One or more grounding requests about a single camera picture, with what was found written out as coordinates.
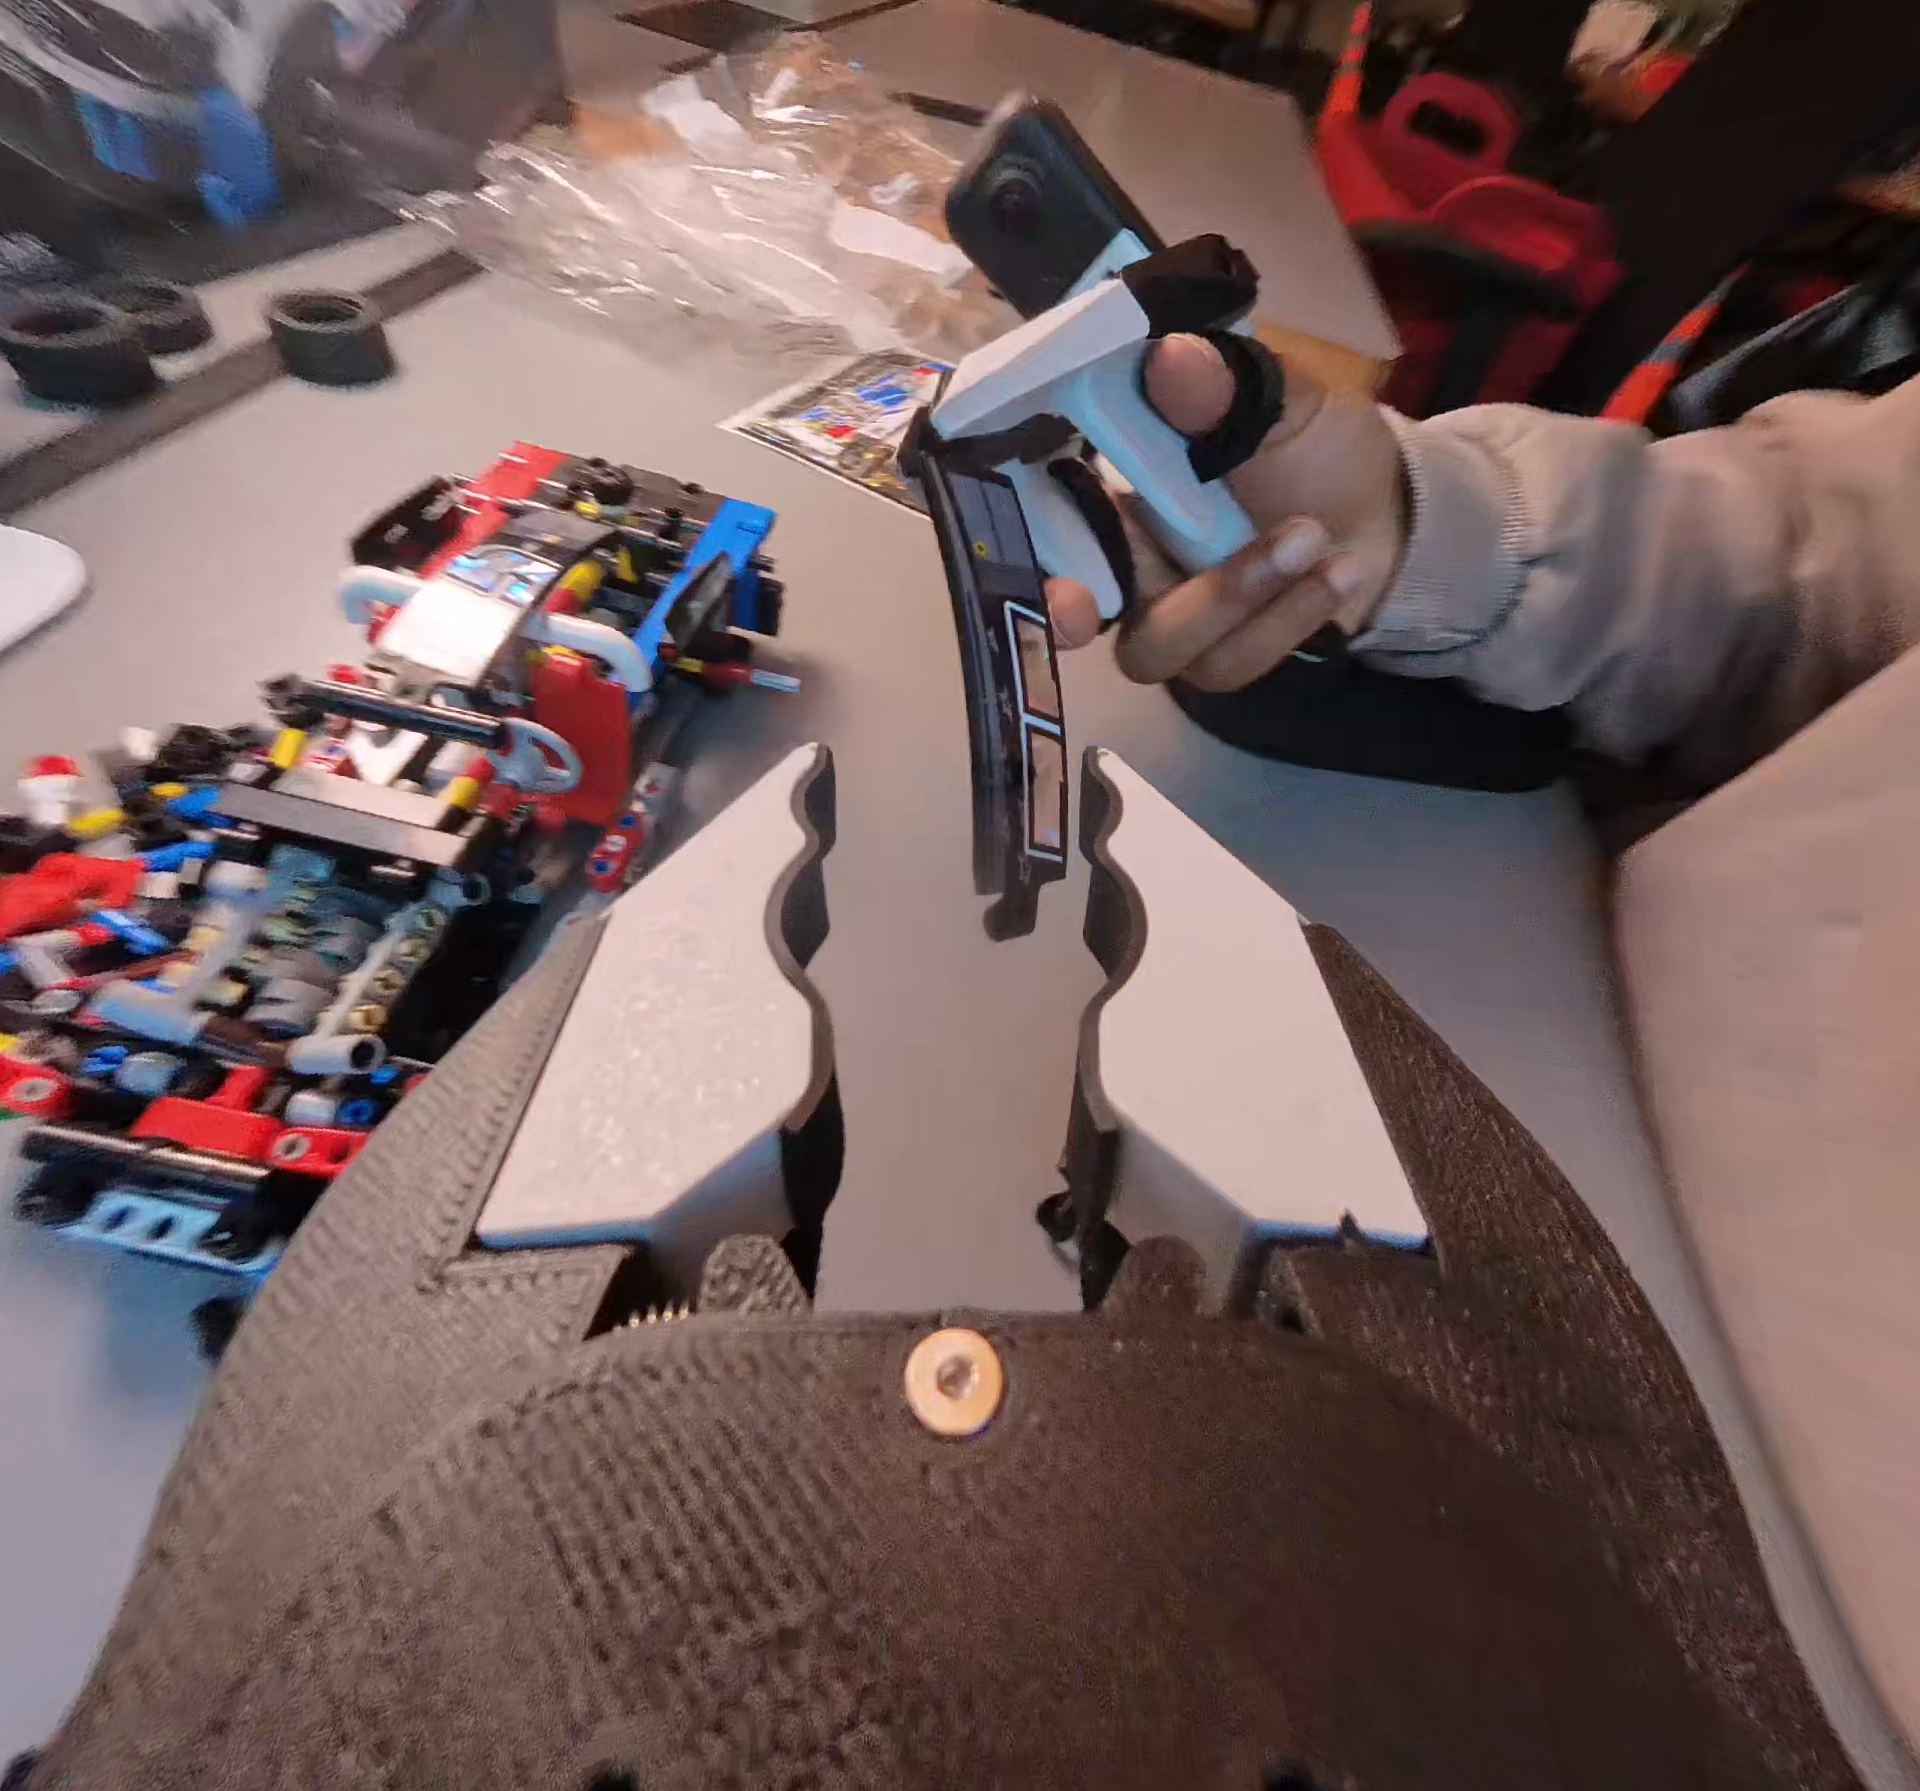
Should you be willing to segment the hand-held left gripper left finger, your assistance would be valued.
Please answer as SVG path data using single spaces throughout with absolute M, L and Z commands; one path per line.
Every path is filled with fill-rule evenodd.
M 726 1237 L 775 1239 L 815 1293 L 846 1123 L 808 967 L 830 929 L 824 743 L 788 753 L 596 925 L 482 1205 L 486 1249 L 640 1247 L 692 1295 Z

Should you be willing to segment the clear plastic bags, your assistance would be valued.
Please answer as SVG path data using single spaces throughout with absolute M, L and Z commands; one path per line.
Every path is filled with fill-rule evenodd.
M 788 33 L 581 103 L 397 207 L 636 347 L 954 363 L 1017 321 L 949 227 L 966 133 Z

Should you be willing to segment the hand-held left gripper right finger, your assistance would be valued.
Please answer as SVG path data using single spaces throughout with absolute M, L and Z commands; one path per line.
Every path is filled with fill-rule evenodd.
M 1115 749 L 1083 759 L 1083 939 L 1065 1193 L 1050 1233 L 1098 1307 L 1174 1239 L 1206 1309 L 1276 1245 L 1429 1253 L 1429 1215 L 1298 909 Z

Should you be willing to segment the white rounded board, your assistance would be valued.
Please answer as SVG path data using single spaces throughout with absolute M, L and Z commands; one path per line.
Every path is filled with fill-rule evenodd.
M 71 545 L 33 529 L 3 523 L 3 633 L 0 651 L 47 631 L 88 591 L 85 557 Z

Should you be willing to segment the black rounded case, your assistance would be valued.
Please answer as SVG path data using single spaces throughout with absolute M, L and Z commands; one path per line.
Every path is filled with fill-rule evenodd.
M 1337 627 L 1232 691 L 1169 683 L 1173 703 L 1208 737 L 1270 763 L 1488 795 L 1560 779 L 1574 757 L 1562 709 L 1478 699 L 1459 679 L 1374 669 Z

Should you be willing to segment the lego race car model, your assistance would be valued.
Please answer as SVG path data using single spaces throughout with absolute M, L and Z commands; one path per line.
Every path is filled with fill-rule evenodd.
M 205 1347 L 502 995 L 658 855 L 701 705 L 765 665 L 775 507 L 515 443 L 351 545 L 358 659 L 236 725 L 5 785 L 13 1213 L 219 1275 Z

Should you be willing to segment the lego set box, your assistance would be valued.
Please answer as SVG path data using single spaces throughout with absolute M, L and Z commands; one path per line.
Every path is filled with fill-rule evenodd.
M 554 0 L 3 0 L 6 165 L 130 213 L 435 189 L 562 97 Z

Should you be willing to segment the person's right hand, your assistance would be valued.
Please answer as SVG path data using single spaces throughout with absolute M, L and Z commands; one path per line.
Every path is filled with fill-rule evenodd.
M 1366 393 L 1331 389 L 1283 363 L 1285 409 L 1228 487 L 1254 527 L 1237 555 L 1182 569 L 1120 501 L 1134 597 L 1104 627 L 1092 589 L 1052 579 L 1056 641 L 1112 643 L 1119 673 L 1155 687 L 1238 691 L 1326 627 L 1355 637 L 1387 599 L 1408 541 L 1408 481 L 1398 439 Z

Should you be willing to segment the black curved lego panel with stickers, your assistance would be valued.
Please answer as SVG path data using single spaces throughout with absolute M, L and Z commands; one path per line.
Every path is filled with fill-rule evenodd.
M 1014 483 L 926 439 L 916 457 L 949 585 L 973 773 L 973 887 L 991 939 L 1030 935 L 1068 871 L 1070 749 L 1044 575 Z

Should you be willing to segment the lego sticker sheet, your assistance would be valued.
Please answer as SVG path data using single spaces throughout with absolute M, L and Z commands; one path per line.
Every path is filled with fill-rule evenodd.
M 886 499 L 925 507 L 901 471 L 901 445 L 953 375 L 953 363 L 909 349 L 857 353 L 732 411 L 718 427 Z

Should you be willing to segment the person's right forearm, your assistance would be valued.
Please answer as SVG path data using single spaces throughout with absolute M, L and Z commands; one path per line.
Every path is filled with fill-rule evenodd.
M 1917 647 L 1919 381 L 1796 391 L 1666 439 L 1486 405 L 1384 411 L 1398 573 L 1356 651 L 1713 789 Z

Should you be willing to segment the red chair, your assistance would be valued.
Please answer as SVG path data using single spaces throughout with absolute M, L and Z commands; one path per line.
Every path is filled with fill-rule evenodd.
M 1398 333 L 1384 403 L 1530 401 L 1620 279 L 1607 211 L 1513 169 L 1525 119 L 1499 87 L 1429 71 L 1366 115 L 1360 83 L 1335 77 L 1312 145 Z

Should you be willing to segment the black lego tire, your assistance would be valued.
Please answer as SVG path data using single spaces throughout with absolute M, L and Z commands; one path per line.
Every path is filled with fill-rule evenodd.
M 147 399 L 161 385 L 129 321 L 88 297 L 6 309 L 3 357 L 19 385 L 49 405 L 115 409 Z
M 282 291 L 269 299 L 264 319 L 284 371 L 304 383 L 346 389 L 397 371 L 382 309 L 361 293 Z
M 125 275 L 104 283 L 99 297 L 155 359 L 199 351 L 215 337 L 208 311 L 191 287 Z

